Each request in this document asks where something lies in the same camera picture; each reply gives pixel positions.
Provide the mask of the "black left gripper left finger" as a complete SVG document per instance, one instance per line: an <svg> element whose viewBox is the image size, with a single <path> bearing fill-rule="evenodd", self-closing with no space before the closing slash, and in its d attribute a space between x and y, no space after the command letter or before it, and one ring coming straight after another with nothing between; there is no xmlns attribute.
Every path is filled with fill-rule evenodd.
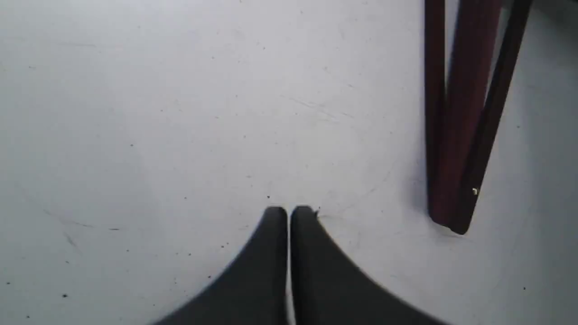
<svg viewBox="0 0 578 325"><path fill-rule="evenodd" d="M288 216L269 206L237 257L159 325L286 325Z"/></svg>

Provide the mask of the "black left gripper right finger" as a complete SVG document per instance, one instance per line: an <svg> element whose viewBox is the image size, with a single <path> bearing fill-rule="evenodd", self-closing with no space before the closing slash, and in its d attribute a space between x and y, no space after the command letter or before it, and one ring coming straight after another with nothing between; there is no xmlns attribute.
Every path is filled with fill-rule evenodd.
<svg viewBox="0 0 578 325"><path fill-rule="evenodd" d="M291 286L298 325L441 325L363 273L310 206L290 219Z"/></svg>

